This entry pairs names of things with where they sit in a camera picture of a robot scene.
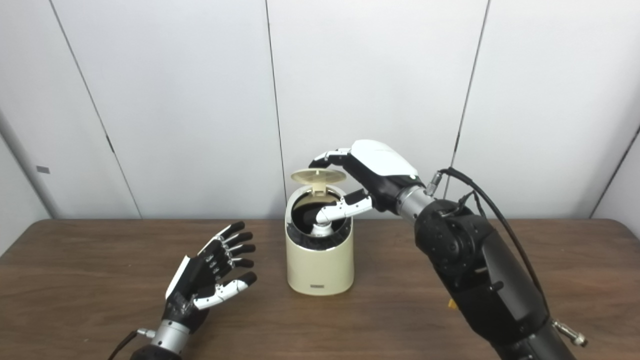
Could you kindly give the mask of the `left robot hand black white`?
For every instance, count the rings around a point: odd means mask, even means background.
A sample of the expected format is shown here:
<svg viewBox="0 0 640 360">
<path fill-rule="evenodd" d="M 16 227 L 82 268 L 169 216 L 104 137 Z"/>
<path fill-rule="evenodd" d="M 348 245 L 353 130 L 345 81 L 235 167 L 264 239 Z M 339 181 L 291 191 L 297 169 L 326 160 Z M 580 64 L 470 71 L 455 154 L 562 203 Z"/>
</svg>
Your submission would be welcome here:
<svg viewBox="0 0 640 360">
<path fill-rule="evenodd" d="M 253 234 L 245 232 L 245 226 L 244 221 L 231 223 L 213 235 L 196 255 L 183 257 L 166 290 L 162 321 L 185 326 L 192 335 L 206 321 L 210 308 L 237 296 L 258 280 L 253 271 L 228 277 L 234 269 L 254 266 L 253 260 L 242 258 L 256 250 L 249 242 Z"/>
</svg>

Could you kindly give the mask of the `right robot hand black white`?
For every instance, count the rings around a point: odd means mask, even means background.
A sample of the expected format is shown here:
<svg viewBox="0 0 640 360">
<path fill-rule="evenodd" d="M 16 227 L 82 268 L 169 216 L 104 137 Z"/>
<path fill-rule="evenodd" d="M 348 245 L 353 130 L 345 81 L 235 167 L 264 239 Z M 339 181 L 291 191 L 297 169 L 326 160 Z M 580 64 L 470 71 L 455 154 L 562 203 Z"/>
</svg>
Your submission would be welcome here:
<svg viewBox="0 0 640 360">
<path fill-rule="evenodd" d="M 362 189 L 345 194 L 336 202 L 304 215 L 307 224 L 326 224 L 350 218 L 372 209 L 399 215 L 400 196 L 407 189 L 424 187 L 418 171 L 390 146 L 370 139 L 359 139 L 350 148 L 339 148 L 318 155 L 311 169 L 342 167 Z"/>
</svg>

